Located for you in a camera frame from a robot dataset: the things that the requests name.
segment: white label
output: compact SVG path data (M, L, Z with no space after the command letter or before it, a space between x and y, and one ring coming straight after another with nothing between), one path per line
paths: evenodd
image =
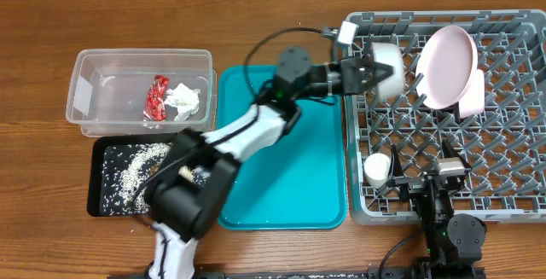
M344 45L352 45L352 40L357 35L358 24L349 21L341 22L340 33L336 39L338 43Z
M91 94L93 93L93 85L85 78L78 76L76 83L76 95L74 96L74 108L82 112L85 116L89 113L89 105L91 103Z

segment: blue tray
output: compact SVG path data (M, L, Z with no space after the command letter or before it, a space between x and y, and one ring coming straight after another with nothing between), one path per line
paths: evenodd
M250 66L254 89L274 66ZM218 128L252 102L242 67L224 72L218 87ZM340 103L299 101L303 113L290 134L241 167L218 222L229 230L332 229L346 216L345 157Z

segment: white tissue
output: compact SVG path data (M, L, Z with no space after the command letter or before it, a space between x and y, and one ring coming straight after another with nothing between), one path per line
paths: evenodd
M178 111L174 121L184 121L190 115L199 110L200 90L191 90L185 84L180 83L174 90L167 90L165 105L176 108Z

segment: dish rack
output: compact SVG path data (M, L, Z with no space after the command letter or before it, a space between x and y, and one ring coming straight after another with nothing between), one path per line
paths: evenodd
M453 207L485 221L546 222L546 14L540 10L356 12L359 25L348 55L364 56L370 42L396 44L405 65L404 95L380 101L370 92L345 101L349 201L359 224L417 224L411 202L391 189L378 193L363 175L369 154L397 146L404 173L416 177L442 158L448 140L472 166ZM415 73L427 40L457 25L472 35L485 75L485 111L458 119L453 110L422 103Z

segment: wooden table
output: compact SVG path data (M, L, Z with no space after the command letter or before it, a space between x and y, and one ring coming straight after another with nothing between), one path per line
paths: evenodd
M152 232L128 218L85 211L95 139L64 115L80 50L208 49L222 73L286 26L336 26L352 11L432 9L546 9L546 0L0 1L0 277L103 278L141 272L153 258ZM328 59L325 40L294 34L264 47L253 62L275 62L293 43L315 62ZM544 227L490 224L479 265L489 278L546 277ZM413 229L360 226L349 217L330 231L215 226L195 263L227 272L366 270ZM425 253L424 241L414 241L389 264L407 265Z

